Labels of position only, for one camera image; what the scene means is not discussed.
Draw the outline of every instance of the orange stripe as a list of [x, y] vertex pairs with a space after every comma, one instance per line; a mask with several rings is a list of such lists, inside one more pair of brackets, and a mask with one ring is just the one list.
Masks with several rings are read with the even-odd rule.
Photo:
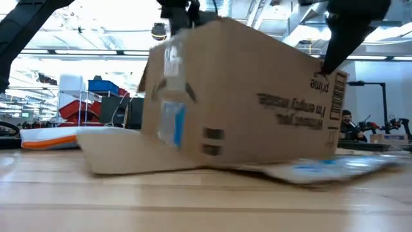
[[41, 148], [47, 148], [47, 147], [54, 146], [54, 145], [60, 145], [60, 144], [68, 143], [68, 142], [73, 142], [73, 141], [76, 141], [76, 139], [77, 139], [76, 135], [69, 135], [66, 137], [43, 140], [43, 141], [38, 141], [38, 142], [23, 142], [21, 146], [23, 148], [41, 149]]

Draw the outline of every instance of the blue bin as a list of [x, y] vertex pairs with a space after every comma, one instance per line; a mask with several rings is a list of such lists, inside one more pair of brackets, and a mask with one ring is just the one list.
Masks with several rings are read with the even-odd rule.
[[89, 81], [89, 91], [118, 94], [118, 86], [111, 81]]

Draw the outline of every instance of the cardboard flap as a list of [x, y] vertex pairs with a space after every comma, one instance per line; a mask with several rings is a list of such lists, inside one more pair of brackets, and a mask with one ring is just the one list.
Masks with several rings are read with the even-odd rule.
[[196, 168], [195, 161], [174, 147], [139, 132], [108, 128], [104, 133], [81, 131], [77, 141], [96, 174], [132, 174]]

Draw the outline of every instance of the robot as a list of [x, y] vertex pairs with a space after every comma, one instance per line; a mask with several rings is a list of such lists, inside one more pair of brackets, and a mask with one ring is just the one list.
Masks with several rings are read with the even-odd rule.
[[[157, 0], [162, 18], [168, 19], [171, 34], [182, 28], [201, 26], [215, 20], [217, 12], [202, 12], [198, 0]], [[331, 74], [374, 29], [372, 21], [381, 21], [391, 0], [299, 0], [301, 5], [328, 1], [326, 22], [332, 32], [320, 74]], [[36, 32], [57, 9], [74, 0], [20, 0], [0, 22], [0, 93], [9, 85], [10, 65]]]

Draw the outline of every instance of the wooden table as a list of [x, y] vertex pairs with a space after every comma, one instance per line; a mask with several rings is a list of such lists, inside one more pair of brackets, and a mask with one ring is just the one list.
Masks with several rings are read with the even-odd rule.
[[96, 178], [81, 151], [1, 151], [0, 231], [411, 231], [412, 169], [313, 192], [223, 171]]

